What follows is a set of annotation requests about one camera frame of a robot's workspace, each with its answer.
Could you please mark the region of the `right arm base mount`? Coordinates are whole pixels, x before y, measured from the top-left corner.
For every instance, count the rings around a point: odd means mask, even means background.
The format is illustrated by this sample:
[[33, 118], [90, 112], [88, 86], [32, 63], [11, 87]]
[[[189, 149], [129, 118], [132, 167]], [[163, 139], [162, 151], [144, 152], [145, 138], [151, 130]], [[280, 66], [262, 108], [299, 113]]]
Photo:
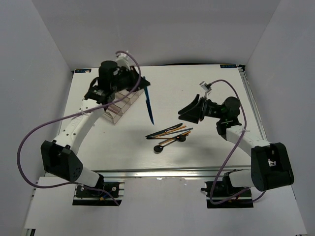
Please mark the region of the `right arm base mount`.
[[[201, 192], [206, 195], [206, 203], [208, 209], [233, 209], [233, 208], [253, 208], [252, 201], [252, 192], [251, 190], [247, 190], [246, 192], [238, 195], [237, 197], [228, 200], [219, 205], [214, 205], [210, 202], [210, 190], [213, 182], [207, 181], [205, 182], [204, 187], [201, 187]], [[224, 184], [222, 181], [218, 181], [216, 183], [214, 192], [213, 192], [213, 201], [218, 202], [228, 198], [229, 195], [224, 190]]]

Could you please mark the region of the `black knife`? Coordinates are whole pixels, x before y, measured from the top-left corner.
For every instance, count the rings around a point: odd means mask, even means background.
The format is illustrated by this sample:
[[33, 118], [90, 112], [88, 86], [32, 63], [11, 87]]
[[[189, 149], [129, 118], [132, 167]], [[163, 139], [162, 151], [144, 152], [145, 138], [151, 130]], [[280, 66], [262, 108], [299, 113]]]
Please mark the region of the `black knife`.
[[182, 123], [176, 124], [176, 125], [174, 125], [174, 126], [171, 126], [171, 127], [166, 128], [166, 129], [164, 129], [164, 130], [158, 131], [158, 132], [156, 132], [156, 133], [149, 134], [149, 135], [146, 136], [146, 138], [151, 138], [150, 136], [154, 136], [154, 135], [161, 134], [161, 133], [166, 132], [166, 131], [169, 131], [169, 130], [176, 129], [176, 128], [178, 128], [178, 127], [181, 127], [182, 125], [183, 125]]

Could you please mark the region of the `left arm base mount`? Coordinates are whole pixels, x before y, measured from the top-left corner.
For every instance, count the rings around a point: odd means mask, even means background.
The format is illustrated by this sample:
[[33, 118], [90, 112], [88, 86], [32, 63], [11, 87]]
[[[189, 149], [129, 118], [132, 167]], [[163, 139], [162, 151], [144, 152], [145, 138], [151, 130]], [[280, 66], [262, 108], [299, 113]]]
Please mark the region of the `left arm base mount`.
[[82, 186], [77, 187], [74, 191], [72, 201], [73, 206], [98, 206], [98, 207], [117, 207], [121, 204], [124, 196], [125, 183], [124, 182], [105, 182], [103, 190], [107, 191], [118, 203], [104, 192], [88, 190]]

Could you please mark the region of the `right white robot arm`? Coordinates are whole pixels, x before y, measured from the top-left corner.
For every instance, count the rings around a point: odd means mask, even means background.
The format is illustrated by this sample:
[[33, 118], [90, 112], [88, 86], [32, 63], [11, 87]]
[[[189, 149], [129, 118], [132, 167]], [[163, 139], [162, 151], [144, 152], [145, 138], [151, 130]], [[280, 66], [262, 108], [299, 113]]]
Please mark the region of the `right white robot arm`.
[[215, 189], [234, 196], [244, 188], [255, 187], [263, 192], [292, 185], [294, 174], [285, 145], [270, 143], [247, 131], [238, 120], [240, 113], [241, 102], [236, 97], [228, 97], [222, 104], [217, 104], [198, 95], [178, 112], [180, 120], [192, 123], [199, 123], [205, 117], [217, 118], [218, 134], [243, 150], [251, 159], [249, 170], [225, 173]]

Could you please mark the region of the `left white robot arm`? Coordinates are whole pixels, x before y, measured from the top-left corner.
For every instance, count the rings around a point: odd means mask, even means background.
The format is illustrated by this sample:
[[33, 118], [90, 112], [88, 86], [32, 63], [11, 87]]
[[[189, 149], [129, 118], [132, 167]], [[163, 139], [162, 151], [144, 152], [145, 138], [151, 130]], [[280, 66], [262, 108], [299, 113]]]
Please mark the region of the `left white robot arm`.
[[150, 82], [139, 75], [134, 66], [122, 66], [107, 60], [101, 63], [98, 76], [94, 78], [84, 95], [79, 114], [52, 141], [44, 141], [41, 155], [44, 170], [50, 174], [87, 186], [88, 192], [99, 196], [104, 190], [103, 177], [84, 167], [77, 157], [79, 147], [94, 123], [106, 111], [105, 104], [114, 101], [115, 94], [122, 91], [139, 91]]

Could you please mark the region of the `blue knife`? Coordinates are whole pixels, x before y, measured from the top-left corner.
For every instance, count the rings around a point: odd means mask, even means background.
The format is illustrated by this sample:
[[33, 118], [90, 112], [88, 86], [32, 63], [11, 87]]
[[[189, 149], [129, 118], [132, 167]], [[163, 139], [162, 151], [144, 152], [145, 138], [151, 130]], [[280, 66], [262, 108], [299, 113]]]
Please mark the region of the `blue knife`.
[[144, 88], [144, 93], [146, 96], [146, 106], [147, 106], [149, 118], [150, 118], [151, 123], [154, 125], [155, 123], [154, 123], [154, 118], [153, 118], [153, 113], [152, 113], [152, 108], [151, 108], [151, 103], [150, 103], [149, 91], [147, 87]]

